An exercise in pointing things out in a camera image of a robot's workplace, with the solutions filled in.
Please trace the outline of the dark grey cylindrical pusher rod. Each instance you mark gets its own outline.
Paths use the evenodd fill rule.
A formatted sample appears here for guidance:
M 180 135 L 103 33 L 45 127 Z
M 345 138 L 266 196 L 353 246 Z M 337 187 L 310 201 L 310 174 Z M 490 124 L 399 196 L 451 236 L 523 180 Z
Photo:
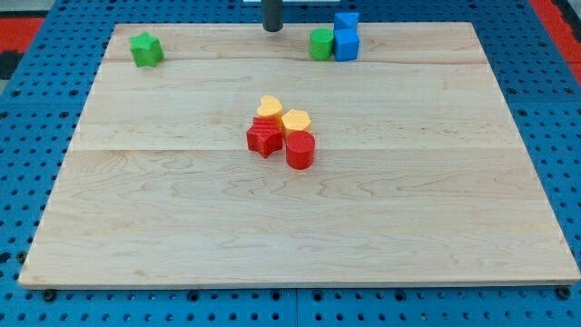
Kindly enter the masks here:
M 261 0 L 262 27 L 267 32 L 278 32 L 283 28 L 283 1 Z

